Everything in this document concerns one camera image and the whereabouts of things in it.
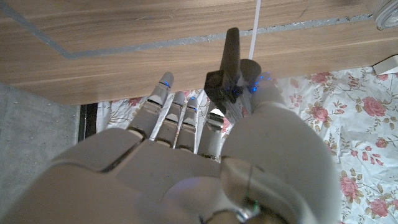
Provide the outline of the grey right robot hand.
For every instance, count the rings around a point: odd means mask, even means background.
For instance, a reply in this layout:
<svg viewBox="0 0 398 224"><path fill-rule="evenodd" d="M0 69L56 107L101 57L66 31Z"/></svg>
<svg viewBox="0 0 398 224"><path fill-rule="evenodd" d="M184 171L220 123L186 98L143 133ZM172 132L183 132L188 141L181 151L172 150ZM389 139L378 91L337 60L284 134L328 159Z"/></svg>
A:
<svg viewBox="0 0 398 224"><path fill-rule="evenodd" d="M252 115L214 161L149 138L174 77L149 97L142 126L113 128L56 157L2 223L336 223L338 173L323 140L266 75Z"/></svg>

